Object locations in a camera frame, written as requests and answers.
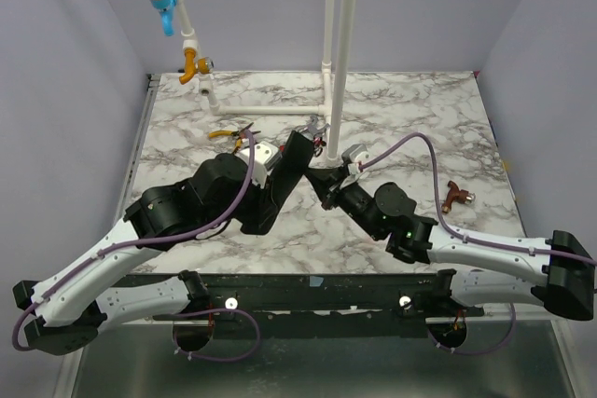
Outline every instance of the faucet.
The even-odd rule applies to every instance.
[[[174,18],[174,7],[176,7],[177,0],[151,0],[151,5],[160,12],[161,26],[164,29],[164,34],[167,36],[174,35],[174,28],[172,21]]]

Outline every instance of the white marble surface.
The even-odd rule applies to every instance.
[[[306,117],[214,117],[193,80],[181,86],[177,74],[163,75],[150,118],[132,199],[147,188],[189,177],[232,141],[209,141],[209,131],[235,129],[255,121],[258,137],[282,144]],[[317,73],[219,73],[215,92],[226,104],[318,104]],[[477,194],[472,206],[455,204],[448,221],[458,226],[521,236],[521,222],[471,73],[349,75],[340,132],[340,151],[364,143],[380,154],[412,131],[432,139],[440,169],[441,194],[449,179]],[[434,216],[430,157],[411,141],[375,166],[362,186],[373,193],[394,181],[418,201],[417,214]],[[219,237],[188,242],[137,271],[253,273],[425,272],[438,266],[406,265],[385,252],[342,211],[325,212],[303,179],[283,207],[271,232],[245,236],[233,222]]]

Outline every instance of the yellow-handled pliers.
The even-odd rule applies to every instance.
[[[234,149],[232,150],[232,154],[235,154],[237,151],[239,151],[241,149],[241,146],[243,146],[244,132],[246,130],[248,130],[249,128],[251,128],[253,126],[253,123],[254,122],[251,122],[248,125],[246,125],[245,127],[240,128],[239,130],[215,130],[214,132],[210,132],[209,134],[207,134],[207,137],[210,139],[214,139],[215,137],[221,137],[221,136],[236,137]],[[253,135],[259,134],[260,132],[261,132],[260,130],[252,131]]]

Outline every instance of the gray floor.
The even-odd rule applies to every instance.
[[[474,323],[464,348],[486,347],[505,323]],[[75,397],[557,397],[573,396],[549,322],[518,325],[507,348],[451,356],[428,339],[269,340],[237,364],[174,356],[171,326],[125,325],[89,345]],[[248,341],[217,341],[232,355]]]

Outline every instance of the marble table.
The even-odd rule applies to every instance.
[[[200,164],[233,142],[207,133],[255,121],[258,135],[282,144],[306,117],[215,117],[198,95],[198,82],[185,86],[178,74],[161,77],[149,119],[132,197],[147,188],[191,176]],[[323,101],[321,75],[304,72],[224,72],[215,75],[217,97],[230,105],[302,104]],[[346,85],[340,151],[363,143],[375,156],[413,131],[434,142],[441,194],[450,179],[476,193],[471,206],[456,204],[448,221],[470,229],[521,236],[521,221],[472,73],[350,74]],[[371,194],[396,182],[418,201],[417,214],[435,215],[430,157],[411,141],[379,163],[361,181]],[[368,237],[342,211],[324,211],[303,179],[267,236],[246,236],[233,222],[221,236],[179,244],[140,266],[137,272],[197,269],[215,273],[396,273],[427,272],[440,266],[395,260],[382,241]]]

